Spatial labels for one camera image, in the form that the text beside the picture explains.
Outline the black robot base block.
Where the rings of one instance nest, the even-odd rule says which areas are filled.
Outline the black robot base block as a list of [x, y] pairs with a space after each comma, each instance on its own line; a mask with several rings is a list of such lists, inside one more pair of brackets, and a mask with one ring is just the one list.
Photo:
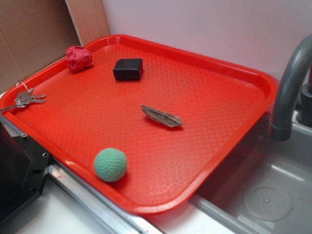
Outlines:
[[0, 125], [1, 225], [41, 196], [51, 161], [30, 136], [10, 136]]

